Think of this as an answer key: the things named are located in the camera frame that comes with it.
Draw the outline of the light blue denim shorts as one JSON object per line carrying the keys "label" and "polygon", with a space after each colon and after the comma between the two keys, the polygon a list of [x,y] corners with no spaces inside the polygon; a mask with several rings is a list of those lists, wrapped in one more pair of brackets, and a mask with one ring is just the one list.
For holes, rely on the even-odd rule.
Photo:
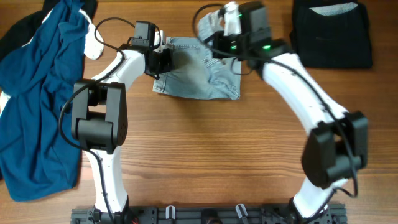
{"label": "light blue denim shorts", "polygon": [[160,74],[152,91],[198,100],[239,99],[240,61],[213,58],[212,52],[193,37],[168,37],[166,46],[173,50],[175,68]]}

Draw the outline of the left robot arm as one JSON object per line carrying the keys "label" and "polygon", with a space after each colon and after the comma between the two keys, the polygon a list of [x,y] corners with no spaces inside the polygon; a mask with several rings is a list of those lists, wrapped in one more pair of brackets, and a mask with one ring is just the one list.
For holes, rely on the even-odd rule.
{"label": "left robot arm", "polygon": [[134,35],[116,48],[115,60],[102,73],[74,85],[71,98],[74,147],[91,164],[96,202],[74,209],[71,223],[138,223],[129,208],[121,170],[121,146],[128,131],[126,92],[141,75],[156,80],[174,69],[172,50],[151,22],[136,21]]}

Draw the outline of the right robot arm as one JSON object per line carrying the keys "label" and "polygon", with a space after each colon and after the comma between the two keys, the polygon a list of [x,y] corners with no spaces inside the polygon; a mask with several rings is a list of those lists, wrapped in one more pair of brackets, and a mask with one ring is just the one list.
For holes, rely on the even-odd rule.
{"label": "right robot arm", "polygon": [[258,1],[231,1],[207,14],[205,39],[215,58],[247,62],[285,100],[298,117],[307,141],[300,190],[285,208],[265,208],[266,223],[345,223],[345,209],[331,204],[345,183],[358,184],[368,163],[368,120],[334,101],[311,77],[283,39],[274,39],[266,7]]}

